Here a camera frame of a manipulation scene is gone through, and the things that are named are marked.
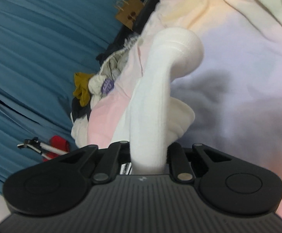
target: yellow fabric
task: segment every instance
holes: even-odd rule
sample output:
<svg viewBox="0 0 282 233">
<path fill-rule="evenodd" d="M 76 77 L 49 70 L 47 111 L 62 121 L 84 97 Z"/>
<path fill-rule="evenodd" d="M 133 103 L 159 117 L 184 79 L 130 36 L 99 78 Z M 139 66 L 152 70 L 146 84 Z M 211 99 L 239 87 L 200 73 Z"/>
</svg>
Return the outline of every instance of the yellow fabric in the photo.
<svg viewBox="0 0 282 233">
<path fill-rule="evenodd" d="M 88 81 L 95 74 L 84 74 L 84 73 L 75 73 L 74 74 L 74 83 L 75 91 L 73 95 L 80 100 L 80 105 L 85 107 L 90 101 L 90 94 L 88 92 Z"/>
</svg>

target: bedding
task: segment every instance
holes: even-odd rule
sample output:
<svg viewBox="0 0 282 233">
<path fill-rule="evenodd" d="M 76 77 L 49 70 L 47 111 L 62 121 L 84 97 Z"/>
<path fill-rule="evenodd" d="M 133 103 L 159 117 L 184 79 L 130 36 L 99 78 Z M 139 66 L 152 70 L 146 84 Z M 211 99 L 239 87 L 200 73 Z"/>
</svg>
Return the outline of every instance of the bedding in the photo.
<svg viewBox="0 0 282 233">
<path fill-rule="evenodd" d="M 204 45 L 201 65 L 170 85 L 196 114 L 179 142 L 207 144 L 282 178 L 282 0 L 160 0 L 113 91 L 93 108 L 87 143 L 109 145 L 154 35 L 169 27 L 195 32 Z"/>
<path fill-rule="evenodd" d="M 121 27 L 116 1 L 0 0 L 0 193 L 9 175 L 42 161 L 16 147 L 24 139 L 59 135 L 75 147 L 73 74 L 100 69 L 95 57 Z"/>
</svg>

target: blue curtain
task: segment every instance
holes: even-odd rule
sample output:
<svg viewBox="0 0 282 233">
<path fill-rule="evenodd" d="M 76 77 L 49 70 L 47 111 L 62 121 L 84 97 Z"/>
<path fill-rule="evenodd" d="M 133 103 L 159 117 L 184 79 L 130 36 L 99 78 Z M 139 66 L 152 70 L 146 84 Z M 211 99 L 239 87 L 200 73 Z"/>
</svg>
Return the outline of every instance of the blue curtain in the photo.
<svg viewBox="0 0 282 233">
<path fill-rule="evenodd" d="M 10 174 L 41 162 L 16 144 L 73 143 L 73 74 L 99 70 L 95 57 L 121 27 L 116 1 L 0 0 L 0 192 Z"/>
</svg>

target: purple logo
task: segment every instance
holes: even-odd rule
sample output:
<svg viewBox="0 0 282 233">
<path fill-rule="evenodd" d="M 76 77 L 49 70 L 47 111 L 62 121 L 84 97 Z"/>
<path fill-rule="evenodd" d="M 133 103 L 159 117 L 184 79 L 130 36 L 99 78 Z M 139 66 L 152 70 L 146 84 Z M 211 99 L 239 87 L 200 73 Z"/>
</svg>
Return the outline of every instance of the purple logo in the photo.
<svg viewBox="0 0 282 233">
<path fill-rule="evenodd" d="M 114 81 L 110 80 L 109 78 L 105 79 L 105 81 L 102 84 L 101 92 L 103 94 L 109 94 L 114 88 Z"/>
</svg>

